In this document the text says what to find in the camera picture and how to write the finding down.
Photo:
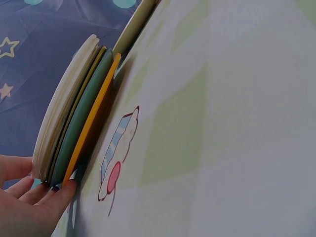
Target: cartoon illustration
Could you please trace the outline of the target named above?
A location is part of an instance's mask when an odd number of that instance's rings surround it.
[[[113,207],[116,182],[119,178],[122,164],[128,155],[130,144],[136,133],[138,114],[139,106],[136,107],[134,112],[122,117],[101,165],[101,185],[98,201],[104,201],[107,196],[113,196],[108,216]]]

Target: yellow star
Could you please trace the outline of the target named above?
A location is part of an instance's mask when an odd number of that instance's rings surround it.
[[[10,41],[8,37],[5,37],[2,44],[0,44],[0,48],[4,46],[5,43],[12,45],[10,48],[10,52],[5,52],[5,53],[1,53],[1,49],[0,49],[0,58],[4,57],[4,56],[8,56],[13,58],[14,57],[14,48],[18,45],[20,41]]]
[[[1,100],[7,96],[7,97],[11,97],[10,91],[13,89],[13,86],[8,86],[6,83],[4,84],[3,88],[0,89],[0,93],[1,93]]]

